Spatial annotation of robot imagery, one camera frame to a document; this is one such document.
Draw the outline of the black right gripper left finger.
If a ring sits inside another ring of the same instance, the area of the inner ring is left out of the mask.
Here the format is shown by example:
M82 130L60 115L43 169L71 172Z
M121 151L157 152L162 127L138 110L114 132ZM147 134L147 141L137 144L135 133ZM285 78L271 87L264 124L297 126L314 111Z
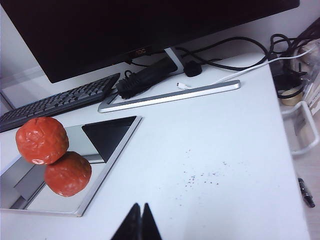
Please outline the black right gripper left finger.
M135 203L119 228L111 238L112 240L141 240L141 209Z

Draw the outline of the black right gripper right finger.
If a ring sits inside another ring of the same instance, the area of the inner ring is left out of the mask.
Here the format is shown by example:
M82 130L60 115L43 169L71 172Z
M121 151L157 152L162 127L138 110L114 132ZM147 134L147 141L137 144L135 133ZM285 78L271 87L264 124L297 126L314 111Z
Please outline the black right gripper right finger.
M143 208L141 237L143 240L162 240L148 203L145 203Z

